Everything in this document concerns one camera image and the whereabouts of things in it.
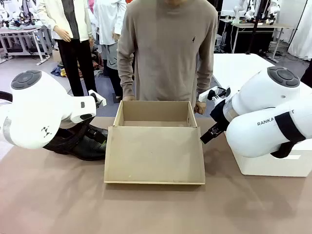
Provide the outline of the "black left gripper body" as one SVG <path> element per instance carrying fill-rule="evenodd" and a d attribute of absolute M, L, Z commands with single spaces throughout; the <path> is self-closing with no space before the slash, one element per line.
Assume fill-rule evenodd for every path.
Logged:
<path fill-rule="evenodd" d="M 96 134 L 102 133 L 102 129 L 91 124 L 93 118 L 84 120 L 73 127 L 73 134 L 94 137 Z"/>

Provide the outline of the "person's right forearm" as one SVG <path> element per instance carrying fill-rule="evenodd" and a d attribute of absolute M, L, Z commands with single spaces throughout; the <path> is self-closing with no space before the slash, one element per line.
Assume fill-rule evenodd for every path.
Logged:
<path fill-rule="evenodd" d="M 132 72 L 118 72 L 120 77 L 120 85 L 123 91 L 124 96 L 135 96 L 133 91 L 133 79 L 132 79 Z"/>

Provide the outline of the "white storage box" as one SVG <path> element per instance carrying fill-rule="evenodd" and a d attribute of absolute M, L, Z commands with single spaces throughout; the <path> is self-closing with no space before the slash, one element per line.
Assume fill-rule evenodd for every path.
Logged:
<path fill-rule="evenodd" d="M 283 159 L 272 155 L 247 158 L 233 153 L 243 175 L 307 177 L 312 172 L 312 139 L 296 144 Z"/>

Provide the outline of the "person's left hand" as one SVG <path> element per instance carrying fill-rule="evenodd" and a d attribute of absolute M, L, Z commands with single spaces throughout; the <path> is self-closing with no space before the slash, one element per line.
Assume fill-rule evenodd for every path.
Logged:
<path fill-rule="evenodd" d="M 205 114 L 207 108 L 207 104 L 205 102 L 197 101 L 194 107 L 194 113 L 198 113 L 200 115 Z"/>

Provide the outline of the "black vertical pole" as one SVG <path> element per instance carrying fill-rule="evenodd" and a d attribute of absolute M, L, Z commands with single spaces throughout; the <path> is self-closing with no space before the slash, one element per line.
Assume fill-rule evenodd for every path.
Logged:
<path fill-rule="evenodd" d="M 251 53 L 252 44 L 253 44 L 253 41 L 254 41 L 254 36 L 256 34 L 256 29 L 257 29 L 257 26 L 258 26 L 258 23 L 259 23 L 259 20 L 260 20 L 261 8 L 263 6 L 263 1 L 264 0 L 259 0 L 259 6 L 258 6 L 258 10 L 257 10 L 257 15 L 256 15 L 256 18 L 255 18 L 255 23 L 254 23 L 254 26 L 253 26 L 253 31 L 252 31 L 252 34 L 251 34 L 251 39 L 250 39 L 248 50 L 246 51 L 246 55 L 249 55 Z"/>

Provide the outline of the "mannequin in white shirt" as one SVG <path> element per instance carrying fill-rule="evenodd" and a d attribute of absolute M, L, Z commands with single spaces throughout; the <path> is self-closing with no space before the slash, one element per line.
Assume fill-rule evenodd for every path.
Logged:
<path fill-rule="evenodd" d="M 95 0 L 94 16 L 97 20 L 99 44 L 104 68 L 117 99 L 122 99 L 123 91 L 117 70 L 117 46 L 126 12 L 126 0 Z"/>

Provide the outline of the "person in beige sweater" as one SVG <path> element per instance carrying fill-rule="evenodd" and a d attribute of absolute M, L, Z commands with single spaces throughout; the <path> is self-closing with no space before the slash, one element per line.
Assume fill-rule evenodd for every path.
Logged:
<path fill-rule="evenodd" d="M 117 48 L 117 69 L 132 72 L 136 100 L 188 101 L 197 73 L 213 74 L 218 23 L 208 0 L 133 0 Z"/>

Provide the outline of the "person's left forearm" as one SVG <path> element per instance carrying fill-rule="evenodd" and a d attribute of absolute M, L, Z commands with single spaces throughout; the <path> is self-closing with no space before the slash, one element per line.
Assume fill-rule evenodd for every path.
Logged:
<path fill-rule="evenodd" d="M 197 73 L 196 100 L 199 101 L 199 95 L 206 92 L 210 88 L 213 75 Z"/>

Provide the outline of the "brown cardboard shoe box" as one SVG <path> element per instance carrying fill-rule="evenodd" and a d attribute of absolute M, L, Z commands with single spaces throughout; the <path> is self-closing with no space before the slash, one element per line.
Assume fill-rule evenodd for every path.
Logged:
<path fill-rule="evenodd" d="M 108 128 L 104 182 L 203 185 L 200 128 L 186 101 L 122 101 Z"/>

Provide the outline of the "colourful clothes pile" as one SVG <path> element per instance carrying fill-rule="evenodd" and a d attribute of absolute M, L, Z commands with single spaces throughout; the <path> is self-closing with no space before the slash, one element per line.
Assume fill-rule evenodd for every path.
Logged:
<path fill-rule="evenodd" d="M 103 62 L 101 55 L 98 51 L 98 46 L 94 43 L 91 47 L 91 56 L 95 77 L 103 74 Z M 51 71 L 51 74 L 57 77 L 67 78 L 63 63 L 61 61 L 61 56 L 59 53 L 58 44 L 55 42 L 52 50 L 53 61 L 57 63 L 57 66 Z"/>

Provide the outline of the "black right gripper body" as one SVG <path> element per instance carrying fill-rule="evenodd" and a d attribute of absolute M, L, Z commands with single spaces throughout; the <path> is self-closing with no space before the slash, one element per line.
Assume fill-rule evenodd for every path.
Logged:
<path fill-rule="evenodd" d="M 226 131 L 229 125 L 229 121 L 225 118 L 223 113 L 223 108 L 225 106 L 225 100 L 221 101 L 215 108 L 211 111 L 210 116 L 216 122 L 212 127 L 213 131 Z"/>

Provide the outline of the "lab desk with equipment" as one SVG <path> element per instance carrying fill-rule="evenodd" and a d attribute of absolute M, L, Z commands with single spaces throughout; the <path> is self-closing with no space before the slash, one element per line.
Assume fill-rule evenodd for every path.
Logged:
<path fill-rule="evenodd" d="M 253 23 L 233 24 L 232 21 L 226 19 L 219 20 L 218 35 L 221 36 L 219 50 L 224 53 L 246 53 L 249 47 L 251 34 L 253 31 Z M 251 53 L 260 54 L 269 51 L 273 34 L 282 33 L 285 29 L 291 27 L 284 24 L 275 23 L 273 25 L 259 23 L 254 36 Z"/>

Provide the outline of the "white-framed lab desk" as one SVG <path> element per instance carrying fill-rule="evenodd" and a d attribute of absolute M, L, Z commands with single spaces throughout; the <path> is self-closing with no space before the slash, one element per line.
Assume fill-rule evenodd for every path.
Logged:
<path fill-rule="evenodd" d="M 45 26 L 0 28 L 0 64 L 15 56 L 38 56 L 37 65 L 41 65 L 50 58 L 52 49 L 51 34 Z"/>

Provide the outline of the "black leather dress shoe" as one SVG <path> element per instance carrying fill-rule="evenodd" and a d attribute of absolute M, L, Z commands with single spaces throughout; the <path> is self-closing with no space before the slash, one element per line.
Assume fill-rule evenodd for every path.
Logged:
<path fill-rule="evenodd" d="M 73 155 L 85 161 L 105 159 L 106 146 L 91 146 L 88 136 L 73 134 L 73 127 L 60 128 L 44 149 L 62 155 Z"/>

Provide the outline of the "white curtain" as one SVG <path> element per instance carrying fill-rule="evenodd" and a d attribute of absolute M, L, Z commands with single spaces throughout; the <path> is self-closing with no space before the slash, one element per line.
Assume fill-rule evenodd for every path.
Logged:
<path fill-rule="evenodd" d="M 307 4 L 302 13 L 296 33 L 288 48 L 288 53 L 303 60 L 312 59 L 312 0 Z"/>

